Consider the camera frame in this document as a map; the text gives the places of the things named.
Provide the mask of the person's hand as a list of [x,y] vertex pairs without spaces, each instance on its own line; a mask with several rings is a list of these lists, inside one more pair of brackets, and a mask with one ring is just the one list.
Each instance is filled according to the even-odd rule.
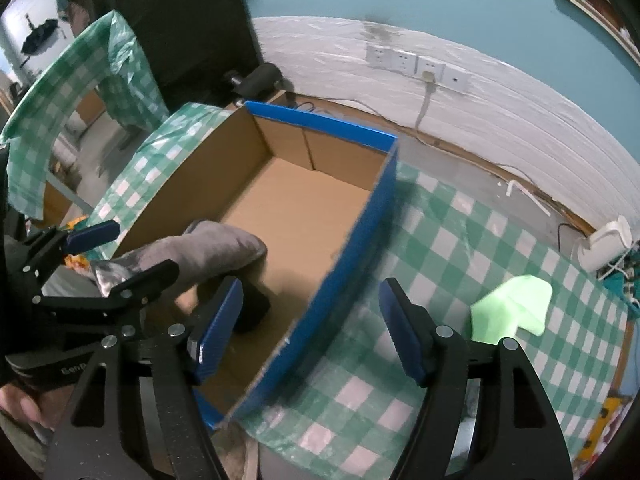
[[34,398],[18,385],[7,384],[1,387],[1,411],[17,422],[55,430],[73,390],[73,386],[66,386],[40,393]]

